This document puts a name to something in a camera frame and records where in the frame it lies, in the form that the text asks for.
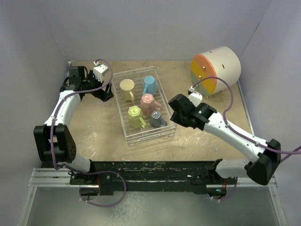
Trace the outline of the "pale yellow round mug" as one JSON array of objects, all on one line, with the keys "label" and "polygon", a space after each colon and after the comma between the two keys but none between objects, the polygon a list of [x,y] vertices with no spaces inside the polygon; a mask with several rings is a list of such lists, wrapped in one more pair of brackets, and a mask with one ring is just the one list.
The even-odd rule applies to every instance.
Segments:
[{"label": "pale yellow round mug", "polygon": [[119,84],[122,98],[126,101],[135,101],[135,83],[131,79],[124,79]]}]

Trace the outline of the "pink faceted mug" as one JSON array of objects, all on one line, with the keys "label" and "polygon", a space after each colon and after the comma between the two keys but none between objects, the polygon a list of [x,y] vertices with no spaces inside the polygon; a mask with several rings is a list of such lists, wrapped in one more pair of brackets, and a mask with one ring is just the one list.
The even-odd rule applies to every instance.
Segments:
[{"label": "pink faceted mug", "polygon": [[145,94],[141,98],[140,109],[144,115],[151,115],[153,111],[161,110],[161,104],[155,100],[152,94]]}]

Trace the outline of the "yellow-green faceted mug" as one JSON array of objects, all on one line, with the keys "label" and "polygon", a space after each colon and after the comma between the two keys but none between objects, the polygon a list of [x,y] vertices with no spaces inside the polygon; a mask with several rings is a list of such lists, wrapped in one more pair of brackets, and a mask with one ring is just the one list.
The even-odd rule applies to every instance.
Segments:
[{"label": "yellow-green faceted mug", "polygon": [[128,116],[128,122],[131,127],[137,128],[137,127],[142,127],[145,128],[146,122],[143,119],[143,113],[140,109],[140,107],[134,105],[128,109],[127,112]]}]

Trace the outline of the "light blue mug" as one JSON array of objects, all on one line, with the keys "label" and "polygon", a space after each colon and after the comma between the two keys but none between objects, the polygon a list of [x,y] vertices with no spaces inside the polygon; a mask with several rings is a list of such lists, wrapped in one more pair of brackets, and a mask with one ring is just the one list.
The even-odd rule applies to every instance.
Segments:
[{"label": "light blue mug", "polygon": [[155,95],[157,92],[157,84],[153,76],[147,76],[143,81],[143,95],[152,94]]}]

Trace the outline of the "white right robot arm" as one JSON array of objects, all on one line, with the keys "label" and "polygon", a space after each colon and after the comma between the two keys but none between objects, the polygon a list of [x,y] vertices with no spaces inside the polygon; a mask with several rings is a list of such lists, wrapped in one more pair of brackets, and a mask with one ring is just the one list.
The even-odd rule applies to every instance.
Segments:
[{"label": "white right robot arm", "polygon": [[269,183],[281,160],[281,144],[277,140],[266,141],[225,122],[215,108],[203,103],[201,95],[195,93],[188,97],[178,94],[168,104],[174,111],[171,121],[211,133],[247,158],[246,161],[218,161],[214,170],[209,172],[212,183],[220,184],[226,178],[244,176],[263,186]]}]

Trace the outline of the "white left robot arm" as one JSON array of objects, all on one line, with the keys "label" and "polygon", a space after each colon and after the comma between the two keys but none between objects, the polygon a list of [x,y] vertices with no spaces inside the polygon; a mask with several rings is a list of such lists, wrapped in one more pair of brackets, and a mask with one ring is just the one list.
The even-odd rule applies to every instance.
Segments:
[{"label": "white left robot arm", "polygon": [[40,126],[35,126],[33,135],[42,163],[56,170],[68,168],[80,174],[87,185],[96,181],[95,164],[77,153],[69,125],[83,97],[91,94],[103,102],[113,98],[111,78],[104,81],[109,65],[96,62],[92,70],[85,66],[70,66],[68,76],[59,89],[59,99],[50,117]]}]

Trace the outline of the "grey-blue small mug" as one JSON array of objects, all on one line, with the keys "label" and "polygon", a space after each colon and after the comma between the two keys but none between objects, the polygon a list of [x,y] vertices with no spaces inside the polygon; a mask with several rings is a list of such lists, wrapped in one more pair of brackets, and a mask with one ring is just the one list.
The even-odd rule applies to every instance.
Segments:
[{"label": "grey-blue small mug", "polygon": [[161,126],[167,126],[167,121],[163,119],[159,111],[153,111],[150,116],[150,125],[159,128]]}]

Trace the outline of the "round cream drawer cabinet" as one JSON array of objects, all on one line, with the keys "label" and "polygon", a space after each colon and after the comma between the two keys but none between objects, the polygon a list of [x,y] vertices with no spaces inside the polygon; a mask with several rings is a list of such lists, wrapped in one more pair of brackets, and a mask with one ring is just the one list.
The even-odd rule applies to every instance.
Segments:
[{"label": "round cream drawer cabinet", "polygon": [[213,76],[198,84],[195,89],[209,97],[227,86],[216,78],[225,80],[230,86],[234,85],[241,75],[241,63],[233,50],[226,46],[196,54],[190,64],[190,77],[193,84],[203,78]]}]

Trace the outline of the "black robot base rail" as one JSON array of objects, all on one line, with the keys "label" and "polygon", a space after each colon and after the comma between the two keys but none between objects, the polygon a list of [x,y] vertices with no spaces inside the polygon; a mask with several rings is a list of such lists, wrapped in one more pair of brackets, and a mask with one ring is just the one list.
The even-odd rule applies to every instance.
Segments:
[{"label": "black robot base rail", "polygon": [[99,175],[72,173],[70,184],[99,186],[100,195],[116,191],[191,192],[223,197],[226,186],[236,179],[223,179],[215,172],[216,161],[94,161],[92,172]]}]

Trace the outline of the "aluminium frame rail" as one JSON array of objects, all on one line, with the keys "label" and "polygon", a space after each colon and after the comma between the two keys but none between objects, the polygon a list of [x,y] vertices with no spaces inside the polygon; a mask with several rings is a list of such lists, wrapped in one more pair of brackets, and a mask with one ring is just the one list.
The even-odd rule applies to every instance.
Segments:
[{"label": "aluminium frame rail", "polygon": [[21,226],[286,226],[271,180],[260,186],[240,178],[229,185],[229,197],[217,202],[206,195],[168,192],[121,192],[93,197],[93,202],[119,201],[109,208],[79,199],[79,186],[70,184],[66,170],[34,169]]}]

